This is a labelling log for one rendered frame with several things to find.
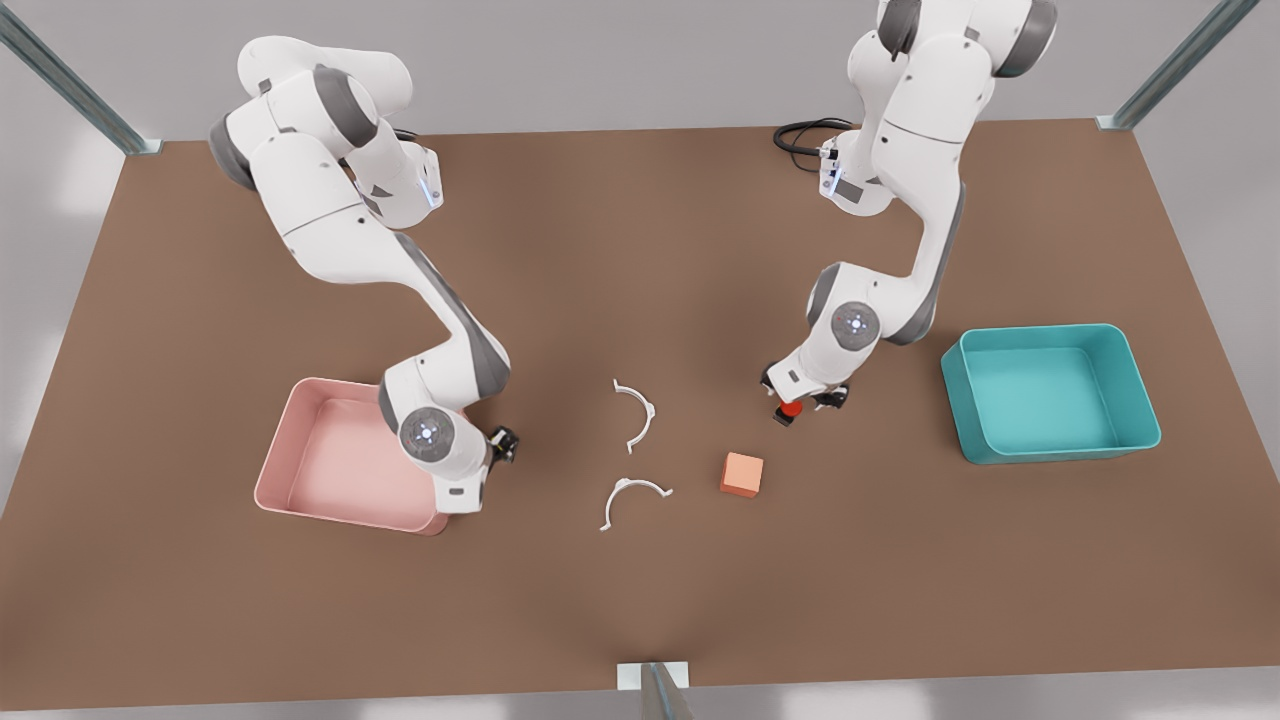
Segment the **pink storage box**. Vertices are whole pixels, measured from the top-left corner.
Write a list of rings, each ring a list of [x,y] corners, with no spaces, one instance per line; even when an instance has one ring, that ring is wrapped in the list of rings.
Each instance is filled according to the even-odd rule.
[[[438,536],[433,482],[398,446],[378,386],[305,378],[294,384],[253,491],[266,511]]]

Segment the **blue storage box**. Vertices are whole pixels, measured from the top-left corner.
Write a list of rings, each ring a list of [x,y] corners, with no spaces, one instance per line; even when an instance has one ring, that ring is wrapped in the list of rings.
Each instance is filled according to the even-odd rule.
[[[941,370],[969,462],[1111,459],[1162,439],[1132,346],[1112,324],[969,329]]]

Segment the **orange cube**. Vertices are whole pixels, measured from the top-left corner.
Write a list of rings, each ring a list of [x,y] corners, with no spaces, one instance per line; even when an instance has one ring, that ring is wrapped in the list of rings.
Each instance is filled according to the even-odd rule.
[[[719,491],[754,498],[760,491],[763,469],[764,460],[762,457],[728,452],[719,479]]]

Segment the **white curved clip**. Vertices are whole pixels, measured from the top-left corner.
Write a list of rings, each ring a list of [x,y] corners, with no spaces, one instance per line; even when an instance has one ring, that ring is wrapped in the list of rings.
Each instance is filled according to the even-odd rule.
[[[664,488],[662,486],[658,486],[657,483],[654,483],[652,480],[632,479],[632,478],[620,478],[614,483],[614,487],[611,491],[611,493],[609,493],[609,496],[608,496],[608,498],[605,501],[604,516],[603,516],[604,521],[600,525],[599,532],[607,532],[607,530],[609,530],[612,528],[612,507],[614,505],[616,498],[623,491],[626,491],[628,488],[634,488],[634,487],[643,487],[643,488],[652,489],[652,491],[654,491],[655,493],[658,493],[663,498],[672,496],[672,493],[675,492],[673,489],[667,489],[667,488]]]
[[[640,429],[639,433],[636,433],[635,437],[630,438],[626,442],[627,454],[631,455],[631,454],[634,454],[635,446],[637,443],[640,443],[646,437],[648,432],[650,430],[652,423],[653,423],[655,415],[657,415],[657,407],[639,389],[635,389],[634,387],[630,387],[630,386],[621,384],[616,378],[612,380],[612,384],[613,384],[613,389],[614,389],[616,393],[618,393],[618,395],[627,395],[627,396],[637,400],[640,402],[640,406],[643,407],[643,410],[645,413],[645,419],[644,419],[643,428]]]

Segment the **silver frame post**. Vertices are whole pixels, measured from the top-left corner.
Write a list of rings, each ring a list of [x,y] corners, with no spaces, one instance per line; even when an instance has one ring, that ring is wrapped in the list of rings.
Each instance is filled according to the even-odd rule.
[[[685,661],[618,664],[616,685],[640,692],[641,720],[695,720],[684,693],[690,687]]]
[[[1220,0],[1115,113],[1094,118],[1097,128],[1102,132],[1137,128],[1261,1]]]
[[[5,3],[0,0],[0,44],[127,156],[159,154],[163,141],[142,137]]]

